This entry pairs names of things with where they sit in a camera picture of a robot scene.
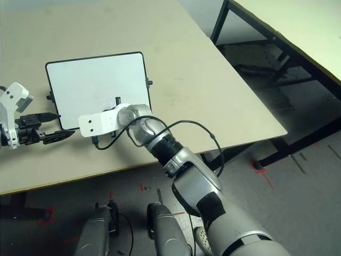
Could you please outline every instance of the beige tabletop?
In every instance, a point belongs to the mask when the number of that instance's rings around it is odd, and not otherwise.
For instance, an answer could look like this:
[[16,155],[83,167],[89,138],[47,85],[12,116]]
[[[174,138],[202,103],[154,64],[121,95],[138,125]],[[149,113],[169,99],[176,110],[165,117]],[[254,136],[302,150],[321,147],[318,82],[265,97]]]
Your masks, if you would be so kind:
[[340,0],[230,0],[341,85]]
[[[153,112],[170,124],[192,119],[222,147],[286,134],[248,85],[175,0],[102,0],[2,13],[1,85],[13,81],[35,97],[24,114],[55,111],[46,100],[49,61],[141,51]],[[57,121],[42,130],[58,130]],[[173,129],[194,152],[215,149],[199,127]],[[110,138],[101,138],[101,146]],[[156,160],[126,135],[98,151],[80,132],[43,145],[0,150],[0,194],[129,169]]]

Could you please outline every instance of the red tape marking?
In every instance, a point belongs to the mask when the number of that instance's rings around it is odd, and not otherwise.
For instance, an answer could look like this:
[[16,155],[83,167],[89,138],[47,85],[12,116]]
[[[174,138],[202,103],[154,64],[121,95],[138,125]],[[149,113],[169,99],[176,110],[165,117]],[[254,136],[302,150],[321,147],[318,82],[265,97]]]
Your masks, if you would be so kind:
[[51,217],[48,220],[38,222],[39,225],[46,225],[54,221],[54,207],[47,208],[47,210],[51,211]]
[[181,215],[181,214],[185,214],[185,212],[176,212],[176,213],[173,213],[173,215]]
[[271,183],[271,181],[268,179],[268,177],[265,175],[266,169],[261,169],[261,170],[257,170],[254,163],[250,163],[252,169],[254,169],[255,173],[261,173],[263,175],[263,177],[265,178],[266,182],[269,184],[269,186],[272,188],[273,190],[273,185]]

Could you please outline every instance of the white board surface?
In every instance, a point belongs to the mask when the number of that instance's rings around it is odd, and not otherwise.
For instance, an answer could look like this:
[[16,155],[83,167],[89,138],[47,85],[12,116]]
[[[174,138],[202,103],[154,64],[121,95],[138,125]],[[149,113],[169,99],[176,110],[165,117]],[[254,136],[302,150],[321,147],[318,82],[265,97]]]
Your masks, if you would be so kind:
[[63,129],[78,128],[78,118],[122,103],[149,104],[140,52],[49,62],[46,72]]

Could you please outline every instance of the table leg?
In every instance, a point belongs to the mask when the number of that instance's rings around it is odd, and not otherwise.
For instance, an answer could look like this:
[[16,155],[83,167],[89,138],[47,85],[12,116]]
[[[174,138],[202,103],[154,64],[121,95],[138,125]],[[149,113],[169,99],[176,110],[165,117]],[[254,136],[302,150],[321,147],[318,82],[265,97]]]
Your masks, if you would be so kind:
[[321,139],[324,139],[335,132],[341,130],[341,117],[335,119],[334,121],[330,122],[329,124],[325,125],[324,127],[318,129],[317,131],[309,134],[308,136],[296,141],[291,145],[287,145],[284,143],[283,139],[276,140],[274,146],[277,148],[277,153],[272,154],[262,160],[254,162],[254,166],[257,170],[261,170],[265,168],[267,165],[272,164],[278,160],[281,160],[291,154],[298,152],[299,150],[310,146]]
[[[231,147],[223,150],[224,155],[224,163],[229,162],[239,154],[241,154],[243,151],[248,149],[250,146],[252,146],[254,143],[249,143],[241,146]],[[221,157],[218,155],[216,158],[214,158],[212,161],[208,161],[205,154],[201,154],[202,161],[212,170],[217,170],[222,165]]]
[[222,31],[224,22],[226,20],[226,16],[228,15],[229,8],[228,8],[229,0],[224,0],[222,7],[220,8],[219,16],[217,21],[215,22],[213,32],[211,34],[211,41],[216,44],[219,38],[220,32]]

